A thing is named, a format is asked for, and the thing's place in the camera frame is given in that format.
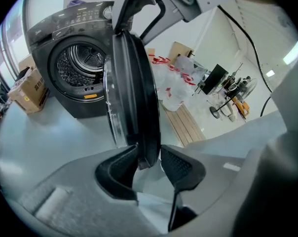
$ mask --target wooden board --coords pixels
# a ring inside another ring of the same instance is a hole
[[[205,140],[205,136],[184,105],[176,112],[168,111],[164,107],[163,110],[172,124],[176,137],[184,147],[188,143]]]

